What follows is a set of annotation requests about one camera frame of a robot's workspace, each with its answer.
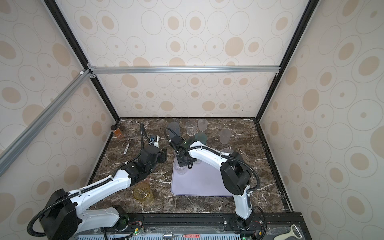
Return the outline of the frosted dimpled small cup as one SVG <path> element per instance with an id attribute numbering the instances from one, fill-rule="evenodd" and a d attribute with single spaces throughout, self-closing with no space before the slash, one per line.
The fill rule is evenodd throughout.
<path id="1" fill-rule="evenodd" d="M 208 120 L 206 119 L 199 119 L 198 120 L 198 128 L 200 132 L 204 132 L 208 127 Z"/>

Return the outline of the clear ribbed small glass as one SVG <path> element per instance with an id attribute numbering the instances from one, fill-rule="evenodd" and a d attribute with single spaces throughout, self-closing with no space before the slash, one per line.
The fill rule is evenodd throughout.
<path id="1" fill-rule="evenodd" d="M 195 121 L 186 122 L 186 131 L 189 136 L 194 136 L 197 133 L 198 124 Z"/>

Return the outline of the clear faceted glass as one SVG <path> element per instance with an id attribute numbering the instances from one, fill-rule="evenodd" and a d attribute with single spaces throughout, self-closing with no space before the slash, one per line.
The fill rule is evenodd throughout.
<path id="1" fill-rule="evenodd" d="M 177 175 L 184 175 L 187 171 L 188 171 L 188 167 L 186 167 L 186 166 L 180 167 L 178 160 L 177 160 L 177 157 L 175 157 L 175 159 L 174 159 L 174 172 Z"/>
<path id="2" fill-rule="evenodd" d="M 224 148 L 221 150 L 222 153 L 232 154 L 234 151 L 230 148 Z"/>

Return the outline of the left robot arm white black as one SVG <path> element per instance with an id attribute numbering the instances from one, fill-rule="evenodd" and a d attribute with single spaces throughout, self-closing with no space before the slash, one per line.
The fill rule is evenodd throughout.
<path id="1" fill-rule="evenodd" d="M 158 163 L 166 160 L 167 148 L 147 146 L 133 161 L 100 181 L 69 192 L 63 189 L 55 191 L 38 216 L 43 235 L 49 240 L 68 240 L 82 231 L 116 225 L 125 215 L 124 211 L 110 207 L 98 212 L 90 211 L 89 207 L 146 179 Z"/>

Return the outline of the tall blue plastic tumbler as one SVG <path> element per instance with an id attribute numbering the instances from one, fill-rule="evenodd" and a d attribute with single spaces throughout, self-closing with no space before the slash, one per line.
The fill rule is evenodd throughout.
<path id="1" fill-rule="evenodd" d="M 181 136 L 180 125 L 177 122 L 169 123 L 166 129 L 169 139 L 172 139 L 175 135 Z"/>

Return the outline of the frosted dimpled tall cup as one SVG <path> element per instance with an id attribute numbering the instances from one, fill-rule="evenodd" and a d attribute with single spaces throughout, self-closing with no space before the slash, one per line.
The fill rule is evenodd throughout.
<path id="1" fill-rule="evenodd" d="M 232 132 L 229 129 L 222 129 L 219 133 L 220 142 L 223 145 L 226 145 L 231 138 Z"/>

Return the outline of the lavender plastic tray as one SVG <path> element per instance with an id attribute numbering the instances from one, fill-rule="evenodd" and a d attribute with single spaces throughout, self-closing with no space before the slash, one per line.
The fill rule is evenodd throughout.
<path id="1" fill-rule="evenodd" d="M 184 175 L 173 169 L 171 193 L 176 196 L 231 197 L 224 186 L 218 169 L 201 162 L 193 165 Z"/>

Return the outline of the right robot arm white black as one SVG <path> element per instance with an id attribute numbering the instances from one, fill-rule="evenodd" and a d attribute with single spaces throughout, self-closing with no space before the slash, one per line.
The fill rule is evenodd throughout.
<path id="1" fill-rule="evenodd" d="M 181 167 L 191 169 L 194 162 L 200 160 L 219 170 L 224 187 L 233 194 L 236 215 L 247 220 L 252 214 L 250 193 L 251 176 L 254 171 L 244 162 L 239 154 L 228 154 L 207 147 L 199 141 L 182 141 L 171 144 L 176 151 L 178 163 Z"/>

